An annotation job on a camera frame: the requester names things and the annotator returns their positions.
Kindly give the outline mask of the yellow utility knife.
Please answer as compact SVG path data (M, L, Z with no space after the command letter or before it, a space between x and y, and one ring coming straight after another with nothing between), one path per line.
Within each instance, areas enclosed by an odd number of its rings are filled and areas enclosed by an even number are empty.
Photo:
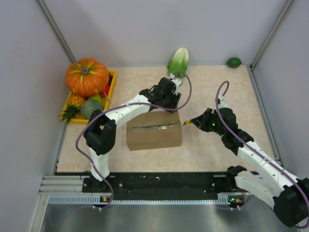
M191 125L191 124L192 124L192 122L190 120L183 123L184 126Z

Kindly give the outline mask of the brown cardboard express box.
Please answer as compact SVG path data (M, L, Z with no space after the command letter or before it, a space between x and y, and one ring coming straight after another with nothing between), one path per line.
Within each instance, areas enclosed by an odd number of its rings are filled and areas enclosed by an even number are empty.
M126 124L126 144L131 151L179 147L182 140L178 112L151 111Z

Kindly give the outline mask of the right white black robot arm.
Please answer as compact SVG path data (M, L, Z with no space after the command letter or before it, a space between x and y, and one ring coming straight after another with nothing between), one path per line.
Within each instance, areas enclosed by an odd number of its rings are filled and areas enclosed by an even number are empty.
M309 216L309 180L299 179L268 156L247 132L240 129L230 108L208 108L190 122L204 132L221 136L224 146L256 169L254 175L241 166L228 168L225 185L230 191L239 188L266 203L287 227Z

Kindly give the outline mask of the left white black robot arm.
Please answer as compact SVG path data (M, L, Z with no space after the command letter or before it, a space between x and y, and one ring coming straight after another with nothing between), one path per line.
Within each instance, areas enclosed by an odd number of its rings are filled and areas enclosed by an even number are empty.
M84 138L91 155L94 188L103 192L109 187L109 152L115 145L117 129L135 117L157 108L175 112L182 84L180 79L163 77L157 85L141 90L134 98L109 112L103 115L98 110L93 112L91 125L84 132Z

